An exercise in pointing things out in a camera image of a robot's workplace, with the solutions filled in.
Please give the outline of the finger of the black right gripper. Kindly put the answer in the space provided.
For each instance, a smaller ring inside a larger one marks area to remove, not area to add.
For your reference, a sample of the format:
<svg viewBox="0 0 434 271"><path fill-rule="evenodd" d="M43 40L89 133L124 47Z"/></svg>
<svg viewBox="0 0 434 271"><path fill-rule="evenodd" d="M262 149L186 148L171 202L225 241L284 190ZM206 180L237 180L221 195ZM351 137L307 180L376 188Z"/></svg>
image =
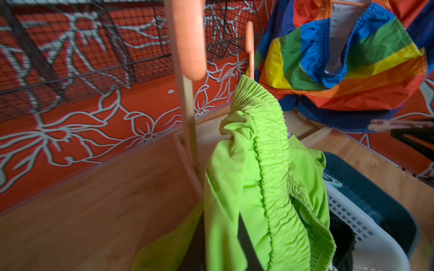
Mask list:
<svg viewBox="0 0 434 271"><path fill-rule="evenodd" d="M434 129L411 128L391 130L391 136L434 161Z"/></svg>

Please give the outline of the pink clothespin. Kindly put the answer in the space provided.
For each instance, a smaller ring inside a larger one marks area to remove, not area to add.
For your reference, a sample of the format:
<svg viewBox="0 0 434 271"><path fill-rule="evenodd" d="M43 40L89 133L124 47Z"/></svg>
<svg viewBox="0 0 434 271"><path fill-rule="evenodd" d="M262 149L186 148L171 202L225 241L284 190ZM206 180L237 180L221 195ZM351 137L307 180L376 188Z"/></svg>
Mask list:
<svg viewBox="0 0 434 271"><path fill-rule="evenodd" d="M374 119L367 126L372 132L390 132L396 129L433 128L434 121L429 120L381 120Z"/></svg>

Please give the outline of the lime green shorts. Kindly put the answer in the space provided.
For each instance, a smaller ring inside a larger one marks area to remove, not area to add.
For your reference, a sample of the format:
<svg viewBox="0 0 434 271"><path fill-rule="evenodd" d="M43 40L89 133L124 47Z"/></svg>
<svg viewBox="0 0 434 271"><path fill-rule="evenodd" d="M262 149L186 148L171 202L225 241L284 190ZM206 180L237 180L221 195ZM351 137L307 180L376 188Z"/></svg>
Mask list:
<svg viewBox="0 0 434 271"><path fill-rule="evenodd" d="M134 271L177 271L203 213L206 271L246 271L242 216L264 271L327 271L330 232L324 153L287 133L278 100L241 77L205 168L203 198L174 231L136 255Z"/></svg>

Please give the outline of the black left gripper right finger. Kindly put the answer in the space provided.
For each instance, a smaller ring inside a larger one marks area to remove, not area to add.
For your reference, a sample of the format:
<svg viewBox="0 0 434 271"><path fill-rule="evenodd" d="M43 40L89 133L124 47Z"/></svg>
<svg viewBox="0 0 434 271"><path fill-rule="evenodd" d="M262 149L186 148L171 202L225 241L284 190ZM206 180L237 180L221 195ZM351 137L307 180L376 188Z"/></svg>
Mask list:
<svg viewBox="0 0 434 271"><path fill-rule="evenodd" d="M250 240L247 228L241 215L238 217L238 241L241 245L243 253L247 261L247 271L264 271L258 256L255 252L254 246Z"/></svg>

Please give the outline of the rainbow striped shorts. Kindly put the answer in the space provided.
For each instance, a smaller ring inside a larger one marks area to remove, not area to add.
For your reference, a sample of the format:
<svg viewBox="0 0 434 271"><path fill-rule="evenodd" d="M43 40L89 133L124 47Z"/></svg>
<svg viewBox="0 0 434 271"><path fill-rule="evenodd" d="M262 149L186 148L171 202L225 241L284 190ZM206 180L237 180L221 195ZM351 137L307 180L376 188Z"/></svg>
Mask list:
<svg viewBox="0 0 434 271"><path fill-rule="evenodd" d="M433 70L432 1L278 1L254 78L284 110L365 131L393 117Z"/></svg>

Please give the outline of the black shorts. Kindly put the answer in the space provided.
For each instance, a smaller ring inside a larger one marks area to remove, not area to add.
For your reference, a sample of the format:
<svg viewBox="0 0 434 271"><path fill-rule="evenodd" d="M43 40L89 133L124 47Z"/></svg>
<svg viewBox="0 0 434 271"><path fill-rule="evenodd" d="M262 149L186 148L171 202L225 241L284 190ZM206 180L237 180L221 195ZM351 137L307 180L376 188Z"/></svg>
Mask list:
<svg viewBox="0 0 434 271"><path fill-rule="evenodd" d="M330 211L330 231L336 244L332 264L337 271L353 270L356 236L351 227Z"/></svg>

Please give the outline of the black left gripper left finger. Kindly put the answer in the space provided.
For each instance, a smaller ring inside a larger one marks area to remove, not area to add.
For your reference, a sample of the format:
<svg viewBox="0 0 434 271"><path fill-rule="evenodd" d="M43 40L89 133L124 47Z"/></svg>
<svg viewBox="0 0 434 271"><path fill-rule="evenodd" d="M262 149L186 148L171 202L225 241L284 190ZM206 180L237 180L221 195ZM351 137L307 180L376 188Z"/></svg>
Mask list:
<svg viewBox="0 0 434 271"><path fill-rule="evenodd" d="M178 271L205 271L205 257L205 219L202 213Z"/></svg>

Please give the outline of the orange hanger of green shorts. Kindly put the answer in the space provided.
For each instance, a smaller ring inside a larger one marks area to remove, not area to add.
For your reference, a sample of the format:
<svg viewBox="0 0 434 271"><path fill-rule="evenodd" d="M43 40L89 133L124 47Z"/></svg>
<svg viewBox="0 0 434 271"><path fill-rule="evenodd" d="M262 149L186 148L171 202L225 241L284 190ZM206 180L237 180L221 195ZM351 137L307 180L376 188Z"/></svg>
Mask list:
<svg viewBox="0 0 434 271"><path fill-rule="evenodd" d="M207 71L205 1L165 1L170 46L176 73L198 81Z"/></svg>

